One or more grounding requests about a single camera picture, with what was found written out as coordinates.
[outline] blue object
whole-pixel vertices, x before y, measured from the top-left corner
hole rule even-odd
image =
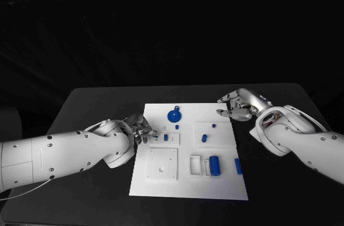
[[[221,163],[219,163],[219,157],[212,156],[209,158],[209,166],[210,166],[210,175],[219,176],[221,175]]]
[[[167,118],[170,122],[177,122],[182,119],[182,114],[179,112],[179,106],[174,107],[174,110],[169,112]]]
[[[206,134],[202,137],[202,142],[206,142]]]
[[[235,159],[235,166],[236,166],[238,175],[242,175],[242,167],[241,167],[239,159]]]

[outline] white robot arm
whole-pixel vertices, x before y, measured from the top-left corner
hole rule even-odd
[[[159,132],[143,114],[105,120],[88,129],[0,143],[0,191],[88,170],[104,159],[110,168],[134,156],[134,142]]]
[[[284,156],[291,151],[304,164],[344,184],[344,135],[327,132],[320,123],[292,106],[275,107],[272,103],[248,89],[238,89],[218,102],[231,101],[231,110],[218,110],[222,116],[239,121],[257,115],[252,136],[267,149]],[[323,132],[317,133],[316,123]]]

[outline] black curtain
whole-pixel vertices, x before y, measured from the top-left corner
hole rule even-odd
[[[0,103],[23,136],[45,134],[84,87],[292,82],[327,108],[343,94],[343,2],[2,0]]]

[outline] black table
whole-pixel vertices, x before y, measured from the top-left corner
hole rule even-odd
[[[298,84],[75,89],[48,134],[85,129],[104,119],[144,112],[146,103],[215,103],[249,88],[275,106],[292,105],[330,127]],[[232,121],[249,201],[130,196],[136,157],[118,168],[104,160],[85,172],[52,180],[9,200],[9,223],[100,226],[195,226],[233,223],[334,225],[343,221],[344,186],[311,170],[294,153],[275,156],[254,139],[255,120]],[[13,189],[12,196],[42,183]]]

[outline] table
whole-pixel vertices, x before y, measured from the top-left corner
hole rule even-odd
[[[144,112],[146,103],[215,103],[229,92],[249,88],[275,106],[292,105],[328,130],[320,111],[298,84],[202,85],[75,89],[48,134],[77,131],[105,119]],[[118,168],[105,162],[52,180],[9,200],[2,220],[18,224],[100,226],[195,226],[343,220],[344,186],[313,171],[290,153],[274,155],[249,134],[255,120],[232,121],[249,201],[130,196],[136,157]],[[42,183],[15,188],[15,196]]]

